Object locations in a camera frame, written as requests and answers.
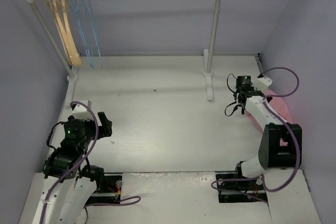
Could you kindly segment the pink t shirt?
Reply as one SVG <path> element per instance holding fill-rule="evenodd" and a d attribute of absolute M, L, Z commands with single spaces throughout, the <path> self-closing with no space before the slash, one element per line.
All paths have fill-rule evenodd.
<path fill-rule="evenodd" d="M 265 90 L 263 94 L 265 96 L 271 96 L 271 100 L 268 102 L 268 107 L 273 112 L 278 114 L 285 122 L 293 123 L 289 108 L 283 98 L 275 97 L 277 94 L 269 89 Z M 248 98 L 245 104 L 245 110 L 247 111 L 248 117 L 260 132 L 263 132 L 265 126 L 269 123 L 280 125 L 280 121 L 266 109 L 262 99 L 262 96 L 253 96 Z"/>

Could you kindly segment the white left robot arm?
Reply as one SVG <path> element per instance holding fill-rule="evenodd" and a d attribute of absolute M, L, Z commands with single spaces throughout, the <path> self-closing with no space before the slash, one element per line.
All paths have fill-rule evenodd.
<path fill-rule="evenodd" d="M 93 192 L 105 186 L 104 170 L 86 161 L 93 142 L 112 135 L 112 122 L 98 112 L 93 119 L 70 116 L 63 124 L 65 137 L 45 162 L 43 187 L 33 223 L 75 223 Z"/>

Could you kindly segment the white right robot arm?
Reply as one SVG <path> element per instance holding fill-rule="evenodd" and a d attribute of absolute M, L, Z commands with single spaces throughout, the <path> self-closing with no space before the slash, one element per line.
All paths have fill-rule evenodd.
<path fill-rule="evenodd" d="M 272 80 L 260 75 L 255 82 L 251 76 L 235 77 L 233 112 L 242 110 L 253 117 L 262 129 L 259 149 L 255 157 L 240 161 L 232 175 L 233 184 L 245 188 L 251 178 L 274 168 L 292 168 L 295 174 L 301 165 L 302 128 L 290 123 L 271 106 L 276 95 L 267 94 Z"/>

